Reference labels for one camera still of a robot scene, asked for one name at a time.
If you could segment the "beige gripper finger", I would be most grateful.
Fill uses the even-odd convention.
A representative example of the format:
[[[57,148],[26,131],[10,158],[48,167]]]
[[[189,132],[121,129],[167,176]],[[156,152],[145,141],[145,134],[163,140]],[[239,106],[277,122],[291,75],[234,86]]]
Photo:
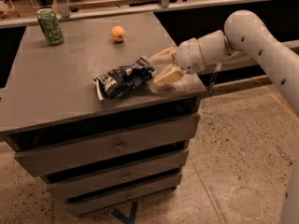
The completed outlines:
[[[156,75],[152,83],[156,87],[162,87],[166,84],[179,81],[183,76],[184,71],[179,66],[169,64]]]
[[[173,63],[175,61],[174,54],[176,50],[175,47],[164,49],[149,57],[149,62],[153,65]]]

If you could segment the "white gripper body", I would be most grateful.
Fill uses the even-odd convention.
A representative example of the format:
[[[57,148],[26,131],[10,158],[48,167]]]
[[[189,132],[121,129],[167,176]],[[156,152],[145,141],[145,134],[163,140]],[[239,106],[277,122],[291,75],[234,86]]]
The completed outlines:
[[[176,65],[181,67],[187,74],[198,74],[206,68],[196,38],[182,42],[177,47],[174,56]]]

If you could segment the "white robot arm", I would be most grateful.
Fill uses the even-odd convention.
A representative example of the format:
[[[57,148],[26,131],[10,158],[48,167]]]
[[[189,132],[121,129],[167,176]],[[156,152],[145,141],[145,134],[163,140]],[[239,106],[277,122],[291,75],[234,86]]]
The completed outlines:
[[[254,13],[221,31],[151,57],[158,84],[178,74],[216,73],[257,63],[261,75],[223,82],[206,94],[183,185],[167,205],[173,224],[298,224],[298,56]]]

